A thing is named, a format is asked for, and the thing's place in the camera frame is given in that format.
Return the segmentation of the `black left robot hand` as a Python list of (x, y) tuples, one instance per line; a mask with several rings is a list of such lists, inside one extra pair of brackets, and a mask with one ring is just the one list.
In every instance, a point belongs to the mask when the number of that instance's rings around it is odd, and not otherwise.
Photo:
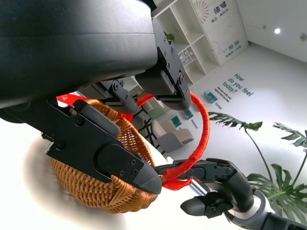
[(85, 101), (60, 107), (57, 97), (85, 95), (120, 113), (137, 105), (119, 79), (135, 76), (174, 110), (191, 95), (185, 70), (157, 19), (153, 1), (3, 0), (0, 3), (0, 116), (26, 123), (51, 142), (47, 155), (101, 182), (116, 176), (150, 194), (154, 168), (119, 140), (120, 129)]

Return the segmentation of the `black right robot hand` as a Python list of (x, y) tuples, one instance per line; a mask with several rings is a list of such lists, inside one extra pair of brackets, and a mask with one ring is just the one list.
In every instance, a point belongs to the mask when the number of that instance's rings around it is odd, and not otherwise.
[(200, 160), (177, 177), (179, 180), (190, 178), (206, 184), (212, 191), (183, 202), (180, 208), (188, 215), (210, 219), (231, 209), (246, 212), (254, 204), (246, 177), (229, 161), (214, 158)]

